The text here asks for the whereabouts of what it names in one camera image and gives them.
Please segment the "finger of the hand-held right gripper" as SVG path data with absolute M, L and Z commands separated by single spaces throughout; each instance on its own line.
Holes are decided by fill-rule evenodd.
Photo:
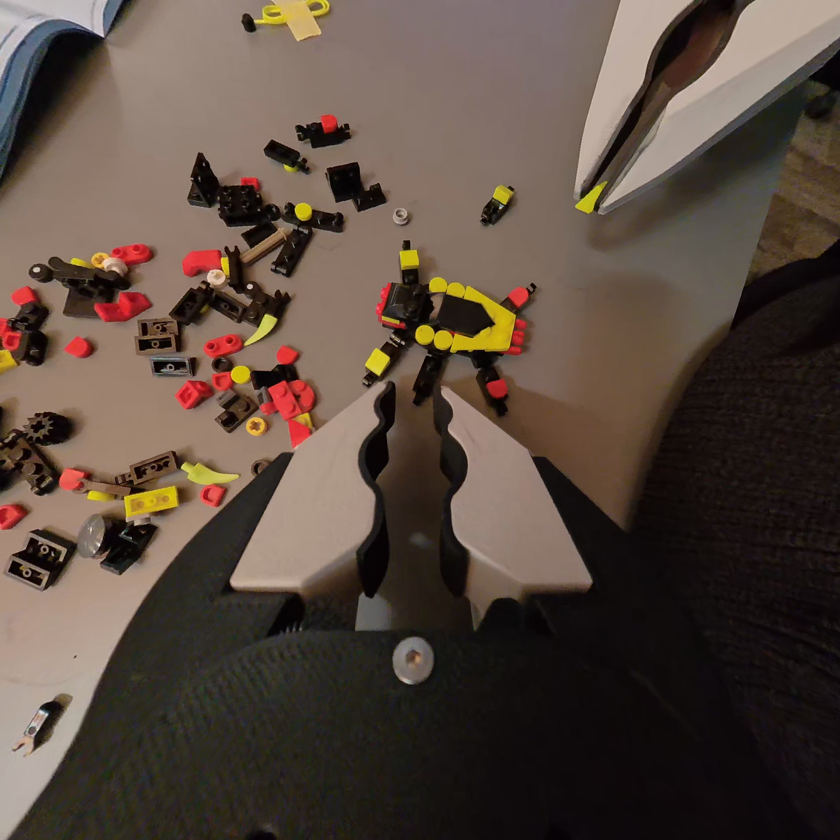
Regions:
M 584 125 L 575 198 L 582 199 L 593 187 L 607 182 L 609 188 L 602 195 L 606 199 L 652 142 L 662 116 L 656 117 L 639 136 L 635 150 L 616 173 L 602 174 L 641 120 L 634 113 L 637 106 L 644 104 L 659 52 L 697 5 L 698 2 L 690 1 L 619 3 Z
M 600 214 L 676 173 L 838 50 L 838 2 L 695 2 L 659 52 L 644 104 L 633 114 L 639 124 L 602 174 L 616 173 L 662 116 L 658 131 L 626 178 L 601 197 Z

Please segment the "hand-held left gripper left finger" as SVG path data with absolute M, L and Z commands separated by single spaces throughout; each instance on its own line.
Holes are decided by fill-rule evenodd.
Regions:
M 377 383 L 296 448 L 230 578 L 235 591 L 291 593 L 355 628 L 389 561 L 376 479 L 395 410 L 395 384 Z

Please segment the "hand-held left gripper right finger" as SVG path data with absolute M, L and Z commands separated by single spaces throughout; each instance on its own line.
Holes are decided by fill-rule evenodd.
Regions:
M 500 599 L 589 591 L 592 576 L 530 452 L 446 386 L 434 394 L 434 424 L 449 484 L 440 571 L 474 628 Z

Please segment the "black yellow lego spider model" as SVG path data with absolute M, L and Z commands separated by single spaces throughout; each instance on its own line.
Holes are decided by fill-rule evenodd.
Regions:
M 537 290 L 534 284 L 516 287 L 503 301 L 478 289 L 434 277 L 420 278 L 419 255 L 410 240 L 399 253 L 399 282 L 383 287 L 376 315 L 390 333 L 364 364 L 363 386 L 381 381 L 392 362 L 413 345 L 425 351 L 413 384 L 413 404 L 432 395 L 446 360 L 464 356 L 476 370 L 476 380 L 489 408 L 499 417 L 508 412 L 508 385 L 496 367 L 504 355 L 520 355 L 528 324 L 520 310 Z

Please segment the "pile of lego pieces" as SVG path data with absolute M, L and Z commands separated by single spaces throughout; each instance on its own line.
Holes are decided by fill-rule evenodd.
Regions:
M 311 147 L 339 142 L 350 137 L 347 124 L 338 125 L 331 114 L 323 115 L 320 122 L 298 125 L 296 132 L 301 141 L 310 140 Z M 363 189 L 360 168 L 356 162 L 328 168 L 327 178 L 336 202 L 353 201 L 359 211 L 377 207 L 385 201 L 379 184 L 373 184 L 369 190 Z M 213 309 L 225 315 L 236 324 L 255 327 L 255 331 L 243 342 L 237 334 L 227 334 L 212 339 L 204 346 L 204 353 L 213 359 L 214 365 L 219 358 L 225 361 L 231 354 L 240 352 L 245 346 L 252 345 L 271 335 L 291 300 L 281 290 L 268 294 L 255 281 L 247 278 L 244 271 L 257 260 L 277 252 L 271 270 L 283 277 L 290 277 L 298 265 L 299 257 L 308 246 L 314 230 L 340 234 L 343 231 L 344 216 L 341 212 L 329 213 L 312 208 L 305 203 L 287 203 L 280 208 L 276 205 L 264 205 L 259 191 L 259 182 L 245 178 L 239 185 L 222 185 L 215 176 L 212 167 L 203 153 L 196 157 L 191 173 L 191 189 L 188 194 L 190 204 L 197 207 L 212 208 L 218 206 L 220 218 L 227 226 L 251 226 L 243 236 L 249 247 L 241 253 L 238 247 L 194 250 L 182 261 L 182 269 L 187 277 L 206 275 L 195 288 L 187 290 L 185 295 L 171 310 L 166 318 L 140 318 L 151 307 L 148 298 L 132 290 L 129 278 L 130 269 L 145 264 L 152 258 L 152 252 L 144 244 L 134 244 L 115 248 L 110 254 L 94 255 L 88 262 L 77 259 L 65 261 L 57 257 L 50 258 L 46 264 L 35 264 L 29 269 L 29 277 L 37 282 L 57 281 L 68 290 L 67 303 L 70 309 L 65 314 L 71 317 L 92 315 L 102 322 L 127 322 L 137 320 L 139 328 L 136 339 L 137 354 L 157 353 L 163 355 L 159 361 L 166 363 L 184 362 L 175 358 L 178 351 L 181 328 L 197 322 L 206 310 Z M 2 318 L 2 373 L 13 370 L 16 365 L 30 364 L 38 366 L 46 357 L 48 340 L 41 327 L 49 316 L 36 291 L 31 287 L 22 287 L 13 295 L 13 302 L 19 306 L 15 318 Z M 298 446 L 312 433 L 309 423 L 310 413 L 316 396 L 308 383 L 297 377 L 295 363 L 298 354 L 287 346 L 279 348 L 277 365 L 271 371 L 249 372 L 241 365 L 232 369 L 214 366 L 213 386 L 204 381 L 187 379 L 176 394 L 178 403 L 185 410 L 203 404 L 211 396 L 217 396 L 223 411 L 217 423 L 226 432 L 235 431 L 240 426 L 247 426 L 248 433 L 262 432 L 266 424 L 261 417 L 272 413 L 287 421 L 290 441 Z M 254 402 L 232 390 L 230 385 L 251 382 L 259 396 Z M 72 491 L 99 492 L 108 498 L 120 497 L 125 500 L 126 518 L 146 515 L 159 510 L 177 506 L 175 491 L 145 491 L 145 485 L 159 477 L 168 476 L 175 469 L 173 453 L 144 461 L 131 468 L 129 474 L 118 476 L 110 484 L 94 485 L 87 473 L 72 474 L 59 480 L 58 474 L 48 460 L 40 457 L 38 447 L 60 444 L 67 440 L 71 423 L 66 417 L 56 413 L 41 413 L 28 421 L 24 430 L 18 429 L 2 441 L 2 489 L 7 476 L 20 474 L 28 481 L 36 495 L 51 492 L 60 483 Z M 298 556 L 292 552 L 292 560 L 318 560 L 320 565 L 311 563 L 301 572 L 300 592 L 311 589 L 312 585 L 333 580 L 340 572 L 340 561 L 348 559 L 352 550 L 354 562 L 358 566 L 359 586 L 366 594 L 372 594 L 384 578 L 387 565 L 388 539 L 382 512 L 382 500 L 378 489 L 371 483 L 375 475 L 374 468 L 364 461 L 367 453 L 373 456 L 373 450 L 365 449 L 370 441 L 364 433 L 360 441 L 358 458 L 354 455 L 350 466 L 356 469 L 341 476 L 348 480 L 359 479 L 360 487 L 367 488 L 367 496 L 362 498 L 361 490 L 352 490 L 357 496 L 350 499 L 353 503 L 364 501 L 360 510 L 359 521 L 353 520 L 356 514 L 348 507 L 351 514 L 350 524 L 338 524 L 338 531 L 326 532 L 322 536 L 350 537 L 351 524 L 363 524 L 362 513 L 370 513 L 371 532 L 360 535 L 364 539 L 359 546 L 354 543 L 349 549 L 341 549 L 334 540 L 319 544 L 322 551 L 316 558 Z

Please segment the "black yellow lego leg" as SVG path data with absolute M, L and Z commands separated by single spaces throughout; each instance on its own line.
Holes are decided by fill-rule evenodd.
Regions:
M 481 210 L 479 217 L 480 224 L 484 227 L 497 224 L 507 214 L 514 196 L 514 187 L 511 185 L 498 185 L 490 200 Z

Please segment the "neon yellow part with tape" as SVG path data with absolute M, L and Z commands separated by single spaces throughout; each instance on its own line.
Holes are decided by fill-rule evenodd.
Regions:
M 259 27 L 285 27 L 302 41 L 321 34 L 318 20 L 329 11 L 329 1 L 275 1 L 263 6 L 259 17 L 243 14 L 241 25 L 249 34 Z

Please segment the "blue white instruction booklet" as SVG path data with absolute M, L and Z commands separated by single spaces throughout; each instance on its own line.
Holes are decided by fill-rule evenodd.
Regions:
M 108 36 L 123 1 L 1 2 L 1 173 L 35 75 L 53 40 Z

